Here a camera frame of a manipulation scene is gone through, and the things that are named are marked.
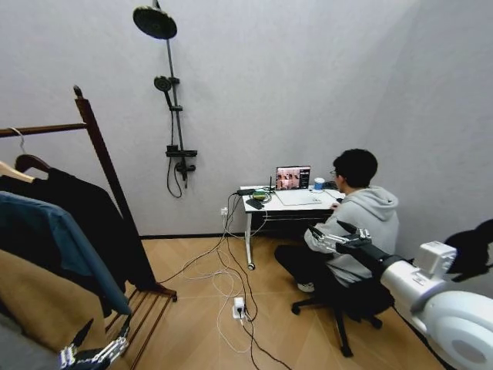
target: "wooden floor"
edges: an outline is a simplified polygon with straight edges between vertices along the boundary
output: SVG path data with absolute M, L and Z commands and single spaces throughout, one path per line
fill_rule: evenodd
M 217 241 L 216 238 L 146 240 L 145 247 L 156 279 L 164 280 L 179 271 L 190 258 L 211 249 Z M 392 310 L 380 316 L 384 322 L 380 331 L 368 323 L 358 324 L 347 319 L 354 357 L 344 358 L 329 308 L 302 308 L 299 316 L 291 313 L 290 304 L 307 296 L 296 289 L 292 278 L 275 261 L 273 252 L 280 242 L 255 238 L 253 257 L 257 269 L 248 271 L 259 308 L 255 338 L 272 355 L 293 369 L 442 368 Z M 230 246 L 247 271 L 243 242 L 231 238 Z M 220 250 L 225 252 L 221 257 L 227 261 L 226 244 L 222 244 Z M 231 266 L 239 269 L 233 260 Z M 214 272 L 221 267 L 217 254 L 211 254 L 190 267 L 186 276 L 199 277 L 200 273 Z M 227 276 L 217 276 L 214 282 L 219 289 L 229 292 L 231 283 Z M 249 351 L 235 353 L 220 337 L 216 320 L 225 298 L 215 289 L 212 278 L 188 281 L 179 275 L 165 286 L 177 290 L 179 299 L 169 303 L 137 369 L 254 369 Z M 235 281 L 235 291 L 240 288 L 239 281 Z M 231 345 L 245 351 L 250 346 L 250 337 L 240 323 L 232 319 L 232 304 L 232 299 L 227 302 L 220 316 L 220 327 Z M 253 315 L 255 310 L 250 299 L 247 307 Z M 261 369 L 284 368 L 257 348 L 253 356 Z

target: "hood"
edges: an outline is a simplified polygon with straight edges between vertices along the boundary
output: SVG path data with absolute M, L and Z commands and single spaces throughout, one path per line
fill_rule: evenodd
M 386 221 L 394 215 L 399 199 L 383 187 L 367 187 L 344 198 L 343 203 L 353 202 L 362 206 L 376 218 Z

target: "blue jacket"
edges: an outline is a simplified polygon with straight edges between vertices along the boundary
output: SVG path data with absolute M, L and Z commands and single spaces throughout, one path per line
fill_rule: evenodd
M 59 250 L 63 270 L 73 271 L 83 276 L 93 276 L 113 309 L 124 315 L 131 313 L 127 298 L 109 273 L 108 268 L 79 225 L 62 208 L 40 200 L 0 191 L 0 233 L 3 239 L 2 244 L 6 240 L 20 240 L 19 244 L 22 244 L 26 235 L 30 236 L 29 240 L 40 241 L 40 244 L 34 243 L 24 248 L 32 248 L 33 254 L 44 256 L 46 259 L 51 258 L 49 244 L 54 244 Z M 0 248 L 11 251 L 8 245 L 2 245 Z M 17 255 L 25 257 L 25 253 L 28 252 L 23 251 L 24 256 L 22 253 Z

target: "laptop screen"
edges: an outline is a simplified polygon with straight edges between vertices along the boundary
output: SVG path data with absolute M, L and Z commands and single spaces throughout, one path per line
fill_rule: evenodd
M 276 190 L 307 189 L 310 181 L 310 166 L 276 168 Z

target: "chair wheel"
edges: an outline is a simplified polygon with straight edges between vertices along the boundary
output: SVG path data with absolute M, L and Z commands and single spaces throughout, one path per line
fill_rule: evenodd
M 379 320 L 377 318 L 372 318 L 370 320 L 370 323 L 371 323 L 371 326 L 373 326 L 375 329 L 382 329 L 382 326 L 383 326 L 383 322 L 382 320 Z
M 298 306 L 295 306 L 293 304 L 293 306 L 291 306 L 291 312 L 293 312 L 295 315 L 298 315 L 298 314 L 300 314 L 301 310 Z
M 353 357 L 353 352 L 351 351 L 351 348 L 349 347 L 340 347 L 340 351 L 342 352 L 342 355 L 344 357 Z

